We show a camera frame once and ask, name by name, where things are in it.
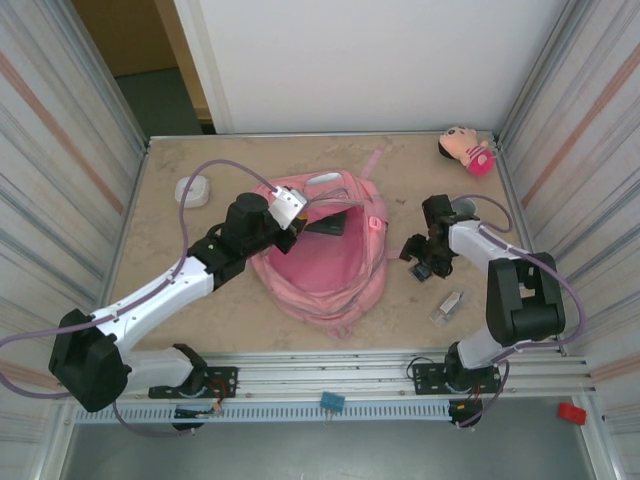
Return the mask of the dark green pencil case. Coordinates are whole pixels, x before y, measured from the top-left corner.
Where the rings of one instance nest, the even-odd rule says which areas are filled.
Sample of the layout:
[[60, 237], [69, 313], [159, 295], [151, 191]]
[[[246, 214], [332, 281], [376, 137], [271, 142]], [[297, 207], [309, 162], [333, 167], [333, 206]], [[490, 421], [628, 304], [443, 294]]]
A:
[[326, 216], [305, 226], [306, 232], [330, 236], [342, 236], [345, 231], [347, 211]]

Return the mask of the pink student backpack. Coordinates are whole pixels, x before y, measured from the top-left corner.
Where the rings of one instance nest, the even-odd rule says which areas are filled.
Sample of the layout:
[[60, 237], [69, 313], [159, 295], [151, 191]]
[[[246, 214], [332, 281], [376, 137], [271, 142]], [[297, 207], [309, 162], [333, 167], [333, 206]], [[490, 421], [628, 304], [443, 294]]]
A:
[[359, 175], [342, 169], [274, 179], [274, 186], [296, 189], [307, 198], [307, 224], [347, 211], [345, 231], [330, 236], [304, 228], [289, 253], [271, 247], [250, 258], [286, 314], [337, 338], [348, 337], [353, 323], [379, 301], [388, 260], [399, 256], [387, 247], [388, 209], [369, 180], [383, 153], [377, 148]]

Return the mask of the grey cup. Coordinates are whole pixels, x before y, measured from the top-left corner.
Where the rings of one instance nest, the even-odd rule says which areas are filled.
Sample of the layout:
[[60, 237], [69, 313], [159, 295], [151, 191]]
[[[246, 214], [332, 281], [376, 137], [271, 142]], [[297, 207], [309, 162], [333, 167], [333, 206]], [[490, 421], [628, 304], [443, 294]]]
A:
[[451, 207], [458, 221], [477, 221], [477, 206], [471, 198], [456, 198]]

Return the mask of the clear plastic eraser box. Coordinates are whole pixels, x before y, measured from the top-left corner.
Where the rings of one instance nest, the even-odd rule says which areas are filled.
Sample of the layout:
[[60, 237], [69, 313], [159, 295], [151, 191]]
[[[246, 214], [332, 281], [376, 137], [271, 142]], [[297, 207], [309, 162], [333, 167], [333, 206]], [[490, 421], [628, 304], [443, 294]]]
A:
[[444, 327], [455, 316], [464, 301], [465, 292], [463, 290], [450, 291], [430, 314], [430, 320], [435, 325]]

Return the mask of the small white square box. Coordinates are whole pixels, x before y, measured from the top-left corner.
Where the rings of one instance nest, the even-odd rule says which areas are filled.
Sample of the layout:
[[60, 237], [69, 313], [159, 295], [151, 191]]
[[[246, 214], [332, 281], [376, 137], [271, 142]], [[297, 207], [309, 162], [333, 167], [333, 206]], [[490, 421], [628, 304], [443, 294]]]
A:
[[[181, 178], [174, 190], [174, 197], [178, 204], [182, 202], [183, 193], [185, 191], [185, 187], [189, 181], [188, 177]], [[185, 201], [184, 208], [185, 209], [193, 209], [204, 206], [210, 197], [210, 184], [209, 180], [202, 176], [197, 175], [193, 181], [190, 183]]]

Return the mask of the pink plush doll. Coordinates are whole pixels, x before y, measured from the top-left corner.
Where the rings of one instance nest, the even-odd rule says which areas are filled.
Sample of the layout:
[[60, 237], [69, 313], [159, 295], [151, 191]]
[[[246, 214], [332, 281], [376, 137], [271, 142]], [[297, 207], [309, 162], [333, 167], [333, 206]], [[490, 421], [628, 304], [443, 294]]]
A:
[[489, 174], [495, 166], [496, 159], [488, 142], [480, 141], [471, 128], [450, 127], [439, 136], [438, 149], [442, 156], [459, 162], [476, 177]]

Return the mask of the black power connector box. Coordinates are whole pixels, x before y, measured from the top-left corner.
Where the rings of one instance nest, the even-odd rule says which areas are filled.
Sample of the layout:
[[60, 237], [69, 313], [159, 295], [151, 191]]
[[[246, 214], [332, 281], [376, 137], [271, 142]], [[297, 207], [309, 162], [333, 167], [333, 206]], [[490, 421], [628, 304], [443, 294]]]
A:
[[171, 425], [179, 432], [197, 430], [221, 411], [221, 400], [214, 401], [210, 406], [178, 405], [174, 410], [174, 422]]
[[449, 416], [450, 423], [456, 428], [474, 427], [481, 419], [480, 412], [483, 410], [484, 404], [481, 399], [478, 400], [450, 400]]

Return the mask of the red plastic block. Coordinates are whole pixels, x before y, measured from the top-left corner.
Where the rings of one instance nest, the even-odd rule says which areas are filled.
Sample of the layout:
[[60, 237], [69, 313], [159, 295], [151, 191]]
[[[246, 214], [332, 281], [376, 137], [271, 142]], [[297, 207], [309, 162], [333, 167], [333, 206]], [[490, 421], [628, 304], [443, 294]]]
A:
[[558, 404], [557, 416], [578, 426], [584, 426], [587, 420], [586, 410], [569, 402]]

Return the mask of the brown wooden door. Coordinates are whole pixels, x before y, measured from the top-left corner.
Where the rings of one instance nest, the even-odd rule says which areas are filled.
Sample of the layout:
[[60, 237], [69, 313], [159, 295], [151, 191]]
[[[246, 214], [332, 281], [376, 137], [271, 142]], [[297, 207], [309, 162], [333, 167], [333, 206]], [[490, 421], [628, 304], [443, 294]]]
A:
[[176, 0], [70, 0], [115, 77], [177, 68], [198, 120], [211, 124]]

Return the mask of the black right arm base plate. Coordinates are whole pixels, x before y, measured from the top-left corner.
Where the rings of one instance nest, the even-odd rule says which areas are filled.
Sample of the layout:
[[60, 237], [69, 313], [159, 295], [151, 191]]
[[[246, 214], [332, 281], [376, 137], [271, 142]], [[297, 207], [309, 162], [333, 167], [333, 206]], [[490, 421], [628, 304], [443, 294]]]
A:
[[502, 379], [495, 367], [455, 370], [444, 363], [415, 364], [412, 376], [417, 395], [495, 393]]

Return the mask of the aluminium mounting rail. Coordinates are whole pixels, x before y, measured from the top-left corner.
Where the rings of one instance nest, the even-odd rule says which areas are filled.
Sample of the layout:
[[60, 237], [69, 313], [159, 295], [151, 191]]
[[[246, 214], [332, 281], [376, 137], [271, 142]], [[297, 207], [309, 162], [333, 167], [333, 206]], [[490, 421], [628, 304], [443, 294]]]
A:
[[[426, 358], [441, 362], [447, 352], [411, 350], [258, 352], [199, 354], [207, 367], [237, 367], [238, 386], [234, 398], [319, 398], [325, 391], [352, 400], [415, 396], [407, 375], [411, 362]], [[516, 353], [498, 364], [506, 371], [497, 392], [528, 397], [590, 394], [595, 388], [585, 360], [563, 357], [549, 349], [542, 353]], [[129, 390], [120, 395], [149, 389]], [[486, 398], [494, 393], [427, 395], [440, 399], [462, 399], [468, 395]]]

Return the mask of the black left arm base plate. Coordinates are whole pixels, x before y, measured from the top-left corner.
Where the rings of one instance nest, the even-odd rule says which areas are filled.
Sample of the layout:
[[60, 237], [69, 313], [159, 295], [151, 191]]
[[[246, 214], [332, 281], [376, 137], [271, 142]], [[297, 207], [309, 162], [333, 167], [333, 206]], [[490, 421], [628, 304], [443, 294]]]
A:
[[193, 389], [187, 384], [177, 387], [157, 386], [148, 390], [151, 399], [214, 399], [234, 398], [238, 386], [237, 367], [206, 367], [202, 381]]

